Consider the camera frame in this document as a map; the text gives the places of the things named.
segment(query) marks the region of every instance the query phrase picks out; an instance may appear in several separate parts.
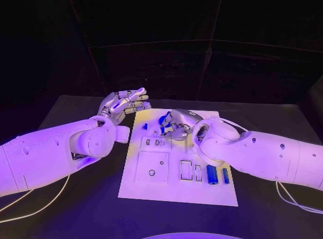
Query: robotic hand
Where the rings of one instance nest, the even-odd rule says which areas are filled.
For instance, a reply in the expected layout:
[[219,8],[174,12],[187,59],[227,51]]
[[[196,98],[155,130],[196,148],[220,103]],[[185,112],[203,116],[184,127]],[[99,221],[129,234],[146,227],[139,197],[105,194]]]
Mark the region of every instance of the robotic hand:
[[105,157],[126,143],[125,114],[149,109],[144,88],[110,93],[97,115],[18,136],[0,146],[0,197],[43,187]]
[[172,132],[164,137],[184,140],[191,133],[198,157],[213,166],[223,162],[262,179],[299,184],[323,191],[323,146],[289,138],[246,131],[237,133],[230,121],[203,119],[185,110],[171,110],[161,126],[170,122]]

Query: table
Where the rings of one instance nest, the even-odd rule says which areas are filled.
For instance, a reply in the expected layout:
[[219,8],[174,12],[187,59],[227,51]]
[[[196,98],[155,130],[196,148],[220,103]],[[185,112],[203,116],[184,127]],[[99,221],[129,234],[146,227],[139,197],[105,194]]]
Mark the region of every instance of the table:
[[[102,98],[60,96],[40,129],[94,115]],[[320,140],[295,105],[149,100],[154,108],[219,111],[246,129],[317,143]],[[132,127],[133,114],[120,125]],[[159,202],[116,197],[128,144],[70,175],[53,204],[37,215],[0,225],[1,238],[139,239],[174,232],[207,232],[239,238],[323,238],[323,215],[302,211],[278,197],[275,184],[232,169],[239,207]],[[0,220],[38,210],[64,179],[35,189],[1,214]],[[298,203],[323,210],[323,192],[285,185]],[[21,194],[0,198],[0,208]]]

